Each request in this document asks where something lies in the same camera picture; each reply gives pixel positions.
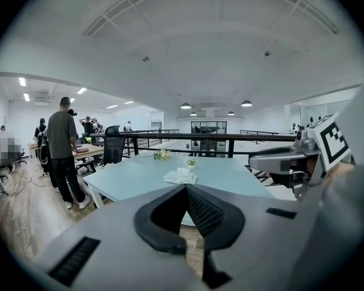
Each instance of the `light blue table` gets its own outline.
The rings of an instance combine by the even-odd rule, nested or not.
[[[172,156],[168,161],[159,161],[148,155],[136,155],[118,164],[97,168],[97,172],[84,178],[97,207],[103,206],[99,194],[113,201],[122,201],[153,190],[172,186],[163,181],[163,176],[179,167],[187,168],[189,156]],[[233,158],[193,158],[197,167],[191,170],[201,184],[227,192],[272,198],[273,195],[243,165]],[[193,225],[188,214],[183,224]]]

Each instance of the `laminate floor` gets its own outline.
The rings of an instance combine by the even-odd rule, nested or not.
[[[96,209],[91,202],[80,210],[75,202],[67,210],[61,194],[54,191],[50,178],[41,176],[41,167],[35,166],[29,159],[26,161],[27,164],[16,166],[14,173],[4,179],[5,188],[13,196],[0,196],[0,234],[10,250],[32,261],[54,238]],[[78,181],[85,193],[90,195],[83,182],[83,176],[88,174],[81,172]],[[187,243],[188,265],[201,276],[203,238],[195,227],[189,226],[181,226],[180,236]]]

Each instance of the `ceiling light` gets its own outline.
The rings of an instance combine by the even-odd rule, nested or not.
[[[192,106],[190,104],[188,104],[187,102],[185,102],[183,105],[181,105],[181,109],[191,109]]]
[[[77,92],[77,94],[82,94],[83,92],[85,92],[87,89],[85,88],[85,87],[83,87],[83,88],[81,88],[78,92]]]
[[[242,107],[250,107],[252,105],[252,103],[249,101],[249,100],[244,100],[242,103],[241,103],[241,106]]]

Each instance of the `white sneaker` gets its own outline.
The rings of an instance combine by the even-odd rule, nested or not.
[[[83,209],[86,206],[88,206],[89,203],[90,203],[90,198],[89,197],[85,197],[85,199],[82,202],[79,202],[78,205],[79,205],[79,208],[80,209]]]

